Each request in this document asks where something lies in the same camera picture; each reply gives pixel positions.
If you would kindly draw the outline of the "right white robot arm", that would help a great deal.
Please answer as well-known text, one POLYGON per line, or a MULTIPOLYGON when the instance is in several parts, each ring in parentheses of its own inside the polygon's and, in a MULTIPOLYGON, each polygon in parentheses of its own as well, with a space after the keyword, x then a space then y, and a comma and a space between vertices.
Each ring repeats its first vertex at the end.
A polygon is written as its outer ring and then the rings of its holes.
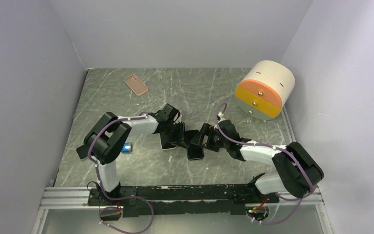
POLYGON ((270 145, 243 138, 230 120, 220 120, 215 126, 205 123, 200 130, 189 130, 186 135, 190 160, 203 158, 204 150, 218 152, 225 149, 233 159, 273 167, 274 172, 261 173, 249 182, 248 196, 254 202, 282 192, 304 198, 324 179, 323 170, 296 141, 288 145, 270 145))

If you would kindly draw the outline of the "black phone case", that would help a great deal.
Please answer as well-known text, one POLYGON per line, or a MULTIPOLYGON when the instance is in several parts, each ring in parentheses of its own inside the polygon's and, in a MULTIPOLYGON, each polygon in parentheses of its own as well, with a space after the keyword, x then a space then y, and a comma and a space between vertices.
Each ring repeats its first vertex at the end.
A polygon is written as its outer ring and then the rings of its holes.
POLYGON ((186 131, 188 139, 187 147, 187 158, 190 161, 201 160, 204 158, 204 151, 202 146, 193 144, 192 140, 195 136, 199 134, 199 130, 188 130, 186 131))

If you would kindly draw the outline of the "beige phone case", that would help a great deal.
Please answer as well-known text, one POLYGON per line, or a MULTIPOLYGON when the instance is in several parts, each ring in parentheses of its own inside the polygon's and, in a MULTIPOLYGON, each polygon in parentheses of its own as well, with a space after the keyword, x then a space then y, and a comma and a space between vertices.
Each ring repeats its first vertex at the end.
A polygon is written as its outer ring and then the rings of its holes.
POLYGON ((171 144, 169 139, 170 138, 167 134, 160 134, 160 144, 163 151, 171 150, 177 147, 176 145, 171 144))

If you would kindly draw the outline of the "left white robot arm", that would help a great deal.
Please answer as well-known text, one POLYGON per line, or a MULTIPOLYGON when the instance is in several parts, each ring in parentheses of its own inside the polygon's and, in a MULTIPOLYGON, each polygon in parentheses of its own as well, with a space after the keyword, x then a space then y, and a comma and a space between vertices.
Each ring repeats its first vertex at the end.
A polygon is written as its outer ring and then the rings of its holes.
POLYGON ((96 185, 106 204, 113 205, 121 197, 115 161, 128 137, 159 134, 162 149, 177 146, 188 148, 185 124, 180 118, 180 111, 168 103, 155 113, 143 112, 134 117, 120 117, 106 112, 100 118, 76 152, 81 159, 88 158, 95 163, 96 185))

